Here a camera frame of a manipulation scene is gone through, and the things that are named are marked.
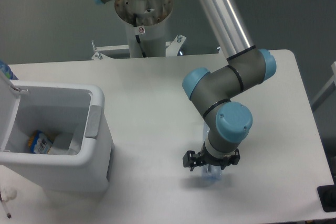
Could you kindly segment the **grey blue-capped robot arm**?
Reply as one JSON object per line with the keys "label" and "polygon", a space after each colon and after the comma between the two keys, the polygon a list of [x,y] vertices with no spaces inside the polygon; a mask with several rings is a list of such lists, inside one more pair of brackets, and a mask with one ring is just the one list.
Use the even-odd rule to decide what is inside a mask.
{"label": "grey blue-capped robot arm", "polygon": [[[114,1],[119,18],[127,28],[132,58],[164,56],[164,23],[172,12],[172,0]],[[276,61],[266,49],[250,40],[232,0],[199,0],[227,58],[228,64],[214,72],[197,68],[186,75],[182,87],[209,127],[199,152],[187,151],[183,165],[189,169],[204,165],[225,168],[239,162],[239,144],[249,133],[253,117],[233,97],[271,78]]]}

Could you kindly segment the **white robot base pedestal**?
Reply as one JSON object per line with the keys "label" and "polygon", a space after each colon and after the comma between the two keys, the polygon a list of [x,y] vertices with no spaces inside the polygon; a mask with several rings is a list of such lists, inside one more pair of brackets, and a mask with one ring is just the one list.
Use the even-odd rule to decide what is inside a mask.
{"label": "white robot base pedestal", "polygon": [[130,58],[182,56],[186,37],[165,40],[173,0],[115,0],[115,12],[125,27],[126,45],[97,47],[92,41],[93,60],[128,54]]}

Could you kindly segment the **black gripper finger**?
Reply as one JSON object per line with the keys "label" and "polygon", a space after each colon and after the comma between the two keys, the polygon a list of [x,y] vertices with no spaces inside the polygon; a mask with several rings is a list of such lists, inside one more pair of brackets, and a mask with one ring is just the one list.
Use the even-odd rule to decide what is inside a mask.
{"label": "black gripper finger", "polygon": [[240,161],[239,149],[235,149],[231,154],[225,155],[219,162],[221,170],[224,170],[230,165],[237,165]]}
{"label": "black gripper finger", "polygon": [[183,156],[183,167],[188,168],[190,172],[196,167],[207,165],[203,152],[187,151]]}

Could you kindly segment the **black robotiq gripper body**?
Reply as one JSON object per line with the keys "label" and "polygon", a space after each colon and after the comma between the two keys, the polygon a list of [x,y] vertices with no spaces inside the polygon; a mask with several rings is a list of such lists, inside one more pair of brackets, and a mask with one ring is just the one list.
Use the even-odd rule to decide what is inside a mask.
{"label": "black robotiq gripper body", "polygon": [[221,158],[216,158],[214,156],[212,156],[209,152],[205,151],[205,150],[202,150],[201,152],[204,153],[205,155],[205,160],[207,162],[207,164],[210,164],[210,165],[214,165],[214,166],[220,166],[219,165],[219,162],[221,161]]}

